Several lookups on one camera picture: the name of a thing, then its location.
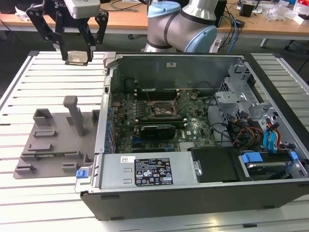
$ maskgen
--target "wooden desk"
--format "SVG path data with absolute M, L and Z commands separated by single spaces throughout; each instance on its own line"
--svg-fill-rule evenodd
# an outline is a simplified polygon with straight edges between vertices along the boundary
M 250 18 L 239 16 L 239 11 L 235 10 L 236 6 L 230 8 L 231 3 L 236 0 L 228 0 L 229 11 L 234 15 L 236 19 L 244 21 L 245 27 L 242 29 L 240 37 L 245 38 L 261 38 L 261 39 L 295 39 L 295 40 L 309 40 L 309 26 L 301 26 L 290 19 L 283 21 L 267 22 L 266 18 L 262 14 L 252 14 Z M 117 3 L 119 7 L 127 7 L 134 5 L 135 3 Z M 109 3 L 102 4 L 103 9 L 109 9 Z M 147 17 L 146 6 L 139 5 L 135 7 L 138 12 L 110 12 L 108 28 L 106 33 L 124 33 L 124 34 L 147 34 Z M 35 31 L 31 22 L 24 22 L 19 20 L 15 15 L 0 14 L 0 19 L 11 30 L 23 30 L 23 31 Z M 54 28 L 55 23 L 48 16 L 46 21 L 50 27 Z M 89 20 L 91 28 L 96 29 L 98 25 L 94 21 L 94 18 Z M 7 30 L 6 27 L 0 25 L 0 30 Z M 218 37 L 223 37 L 230 31 L 230 25 L 227 19 L 222 21 L 221 27 L 218 28 Z M 77 32 L 77 29 L 66 29 L 66 32 Z
M 119 2 L 117 6 L 125 8 L 136 3 Z M 109 3 L 102 4 L 102 9 L 113 10 Z M 147 34 L 148 22 L 147 22 L 147 7 L 146 5 L 139 5 L 134 7 L 137 12 L 118 11 L 109 12 L 108 27 L 106 33 L 115 34 Z M 55 22 L 49 17 L 44 17 L 47 24 L 55 29 Z M 25 22 L 19 20 L 14 14 L 0 14 L 0 19 L 11 30 L 16 31 L 36 31 L 31 21 Z M 90 28 L 94 28 L 93 32 L 97 31 L 98 24 L 94 18 L 89 20 Z M 7 30 L 7 28 L 0 22 L 0 30 Z M 78 32 L 78 29 L 66 29 L 65 32 Z

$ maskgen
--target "robotic arm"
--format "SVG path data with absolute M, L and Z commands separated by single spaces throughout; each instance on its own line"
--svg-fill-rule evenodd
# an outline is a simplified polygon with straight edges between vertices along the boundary
M 101 3 L 111 0 L 43 0 L 41 5 L 32 5 L 26 13 L 45 41 L 51 41 L 60 50 L 66 64 L 87 65 L 92 61 L 93 51 L 104 38 L 108 12 L 100 11 Z M 148 0 L 139 0 L 148 4 Z M 218 0 L 190 0 L 181 9 L 180 4 L 160 1 L 149 7 L 148 43 L 145 52 L 167 52 L 176 48 L 184 52 L 208 52 L 216 38 L 213 26 L 214 9 Z M 43 15 L 49 15 L 56 23 L 55 32 L 47 25 Z M 88 20 L 95 17 L 99 26 L 91 34 Z M 65 28 L 77 28 L 85 40 L 87 49 L 68 51 L 63 39 Z
M 148 10 L 145 52 L 209 52 L 217 36 L 214 10 L 218 0 L 190 0 L 181 9 L 171 1 L 154 3 Z
M 110 0 L 43 0 L 42 5 L 32 5 L 26 13 L 43 40 L 51 41 L 60 50 L 66 64 L 86 65 L 92 61 L 93 51 L 104 38 L 108 22 L 108 12 L 99 13 L 101 3 Z M 43 15 L 49 15 L 56 23 L 55 32 L 47 25 Z M 91 34 L 88 20 L 95 17 L 99 26 L 97 33 Z M 87 45 L 85 52 L 68 51 L 63 39 L 65 28 L 77 28 Z

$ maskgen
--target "gray robot arm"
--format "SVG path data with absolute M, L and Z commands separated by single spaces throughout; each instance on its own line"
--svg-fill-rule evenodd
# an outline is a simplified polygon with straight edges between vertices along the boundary
M 214 9 L 218 0 L 190 0 L 182 9 L 171 1 L 154 3 L 148 11 L 144 52 L 208 52 L 217 36 Z

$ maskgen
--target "green circuit board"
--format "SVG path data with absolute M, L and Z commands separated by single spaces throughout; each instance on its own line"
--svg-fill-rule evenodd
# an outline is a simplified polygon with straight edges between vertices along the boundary
M 192 146 L 216 145 L 205 116 L 207 98 L 188 90 L 169 101 L 139 101 L 133 94 L 113 94 L 116 152 L 185 151 Z M 141 129 L 150 125 L 173 125 L 177 128 L 175 136 L 169 140 L 143 140 Z

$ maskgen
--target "office floor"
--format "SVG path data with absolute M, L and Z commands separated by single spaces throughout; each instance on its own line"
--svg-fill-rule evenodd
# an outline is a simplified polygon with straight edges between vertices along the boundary
M 18 72 L 29 51 L 54 51 L 52 44 L 43 42 L 35 32 L 18 32 L 15 38 L 12 32 L 8 32 L 7 37 L 7 41 L 0 41 L 0 96 Z M 144 48 L 147 38 L 145 35 L 134 35 L 134 37 L 135 39 L 129 40 L 125 34 L 106 34 L 103 44 L 97 47 L 97 51 L 140 51 Z M 66 41 L 69 49 L 84 45 L 82 38 L 73 33 L 66 35 Z M 287 40 L 270 40 L 266 48 L 260 48 L 260 39 L 240 38 L 233 52 L 280 53 L 291 67 L 298 71 L 309 56 L 306 54 L 309 43 L 299 42 L 301 44 L 295 43 L 296 46 L 292 44 L 290 51 L 285 51 Z M 309 63 L 302 69 L 300 76 L 306 81 L 309 80 Z

